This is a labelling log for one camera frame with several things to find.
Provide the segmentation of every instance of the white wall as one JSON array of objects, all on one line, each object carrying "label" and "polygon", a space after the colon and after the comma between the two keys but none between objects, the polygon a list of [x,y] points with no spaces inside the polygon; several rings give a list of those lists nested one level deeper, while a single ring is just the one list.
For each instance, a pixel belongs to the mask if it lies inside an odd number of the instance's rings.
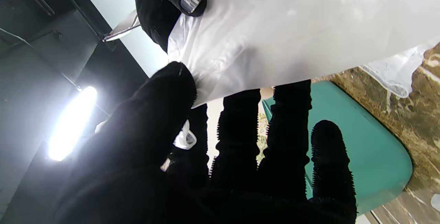
[{"label": "white wall", "polygon": [[365,217],[365,215],[361,215],[357,217],[356,224],[371,224],[370,221]]},{"label": "white wall", "polygon": [[[112,28],[136,9],[135,0],[91,1]],[[141,28],[133,30],[121,40],[149,77],[168,63],[167,54]]]},{"label": "white wall", "polygon": [[219,154],[216,149],[218,142],[217,124],[220,117],[220,112],[223,111],[223,98],[211,101],[208,103],[208,168],[211,169],[212,160]]}]

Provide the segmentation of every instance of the wall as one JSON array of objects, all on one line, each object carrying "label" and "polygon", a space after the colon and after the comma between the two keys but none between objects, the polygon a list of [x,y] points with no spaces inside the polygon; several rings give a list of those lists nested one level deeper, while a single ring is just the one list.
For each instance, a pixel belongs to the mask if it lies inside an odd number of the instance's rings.
[{"label": "wall", "polygon": [[75,80],[97,40],[78,12],[43,30],[35,50],[22,45],[1,58],[0,67],[0,210],[5,210],[43,141],[50,138],[69,96],[77,93],[57,70]]}]

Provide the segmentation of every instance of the white plastic bag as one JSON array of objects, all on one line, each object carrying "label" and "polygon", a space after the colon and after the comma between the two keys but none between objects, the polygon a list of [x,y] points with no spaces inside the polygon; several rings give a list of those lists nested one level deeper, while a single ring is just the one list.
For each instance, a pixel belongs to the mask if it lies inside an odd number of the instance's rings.
[{"label": "white plastic bag", "polygon": [[423,62],[423,54],[434,47],[440,38],[396,54],[383,61],[373,61],[359,66],[385,89],[398,97],[406,98],[412,92],[412,75]]},{"label": "white plastic bag", "polygon": [[193,132],[191,132],[190,121],[187,120],[180,133],[176,136],[176,139],[174,139],[173,144],[180,149],[189,150],[194,147],[196,142],[197,138]]},{"label": "white plastic bag", "polygon": [[440,34],[439,0],[208,0],[168,40],[187,65],[195,106],[246,89],[378,61]]}]

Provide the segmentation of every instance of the fluorescent light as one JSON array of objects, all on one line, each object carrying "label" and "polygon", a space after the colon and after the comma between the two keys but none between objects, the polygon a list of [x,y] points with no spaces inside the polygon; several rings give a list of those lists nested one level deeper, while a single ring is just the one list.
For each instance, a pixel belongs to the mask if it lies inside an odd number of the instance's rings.
[{"label": "fluorescent light", "polygon": [[89,86],[66,107],[49,141],[52,160],[62,161],[73,151],[90,119],[96,97],[96,89]]}]

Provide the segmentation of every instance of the gloved hand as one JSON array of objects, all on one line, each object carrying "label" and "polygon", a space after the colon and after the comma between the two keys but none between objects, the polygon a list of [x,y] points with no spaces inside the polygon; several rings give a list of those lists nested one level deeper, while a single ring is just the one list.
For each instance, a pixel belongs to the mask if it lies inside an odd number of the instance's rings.
[{"label": "gloved hand", "polygon": [[160,170],[196,98],[182,63],[156,72],[79,151],[54,223],[207,223],[213,217]]},{"label": "gloved hand", "polygon": [[206,0],[135,0],[142,29],[167,52],[168,36],[180,14],[198,17]]}]

